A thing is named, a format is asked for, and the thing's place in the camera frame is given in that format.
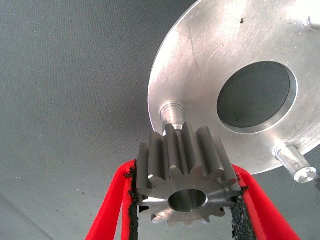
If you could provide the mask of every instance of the metal gear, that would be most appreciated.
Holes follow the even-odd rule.
[[[136,190],[140,212],[153,223],[169,226],[195,220],[206,224],[209,216],[222,217],[241,194],[238,178],[219,137],[207,127],[194,134],[189,123],[182,130],[165,126],[165,136],[152,132],[137,158]]]

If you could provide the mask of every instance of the aluminum disc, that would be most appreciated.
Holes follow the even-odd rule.
[[[154,61],[148,91],[153,129],[163,132],[166,103],[184,108],[195,129],[220,136],[230,161],[251,174],[281,166],[272,149],[294,143],[302,154],[320,144],[320,23],[318,1],[199,0],[178,20]],[[287,71],[288,96],[280,110],[252,127],[232,127],[217,112],[230,77],[258,62]]]

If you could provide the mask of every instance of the black textured edge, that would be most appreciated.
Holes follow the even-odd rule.
[[[235,240],[257,240],[245,199],[242,197],[247,189],[247,186],[241,188],[241,196],[238,197],[236,205],[230,207],[233,228],[232,238]]]
[[[138,196],[136,192],[137,185],[137,160],[134,161],[134,167],[130,168],[130,172],[125,175],[126,178],[132,178],[131,182],[131,190],[128,192],[133,198],[133,202],[129,207],[129,217],[130,217],[130,234],[129,240],[138,240],[138,226],[139,226],[139,218],[137,214],[138,207]]]

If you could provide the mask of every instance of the cylindrical pin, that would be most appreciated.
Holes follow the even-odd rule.
[[[311,167],[296,145],[286,142],[277,146],[273,154],[298,183],[308,183],[317,176],[317,170]]]
[[[169,102],[162,107],[160,118],[163,121],[163,131],[166,130],[167,124],[172,124],[176,130],[182,130],[182,126],[186,122],[184,108],[174,102]]]

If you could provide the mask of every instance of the gray fabric background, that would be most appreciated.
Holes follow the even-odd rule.
[[[85,238],[114,172],[148,139],[152,64],[193,2],[0,1],[1,240]],[[307,154],[318,169],[319,156]],[[283,167],[256,178],[302,239],[320,238],[312,183]],[[139,223],[142,240],[232,239],[228,211],[192,228]]]

